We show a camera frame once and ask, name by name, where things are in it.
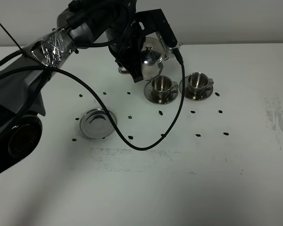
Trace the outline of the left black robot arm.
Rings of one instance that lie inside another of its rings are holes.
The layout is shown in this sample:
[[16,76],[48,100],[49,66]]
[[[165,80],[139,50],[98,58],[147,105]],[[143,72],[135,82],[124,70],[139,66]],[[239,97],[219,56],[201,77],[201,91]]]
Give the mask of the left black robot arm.
[[141,49],[144,38],[136,22],[134,0],[74,0],[58,16],[57,27],[32,44],[8,55],[0,66],[0,173],[37,147],[45,115],[41,89],[78,49],[96,48],[105,34],[116,62],[143,79]]

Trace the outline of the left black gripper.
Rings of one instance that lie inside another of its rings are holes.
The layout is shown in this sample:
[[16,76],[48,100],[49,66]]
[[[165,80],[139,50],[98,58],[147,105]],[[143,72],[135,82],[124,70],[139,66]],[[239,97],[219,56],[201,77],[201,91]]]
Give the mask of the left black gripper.
[[135,9],[127,12],[125,9],[114,9],[114,21],[107,29],[108,40],[115,40],[109,45],[109,51],[118,64],[122,56],[122,65],[132,76],[134,83],[143,80],[141,53],[136,46],[142,47],[142,28],[135,20]]

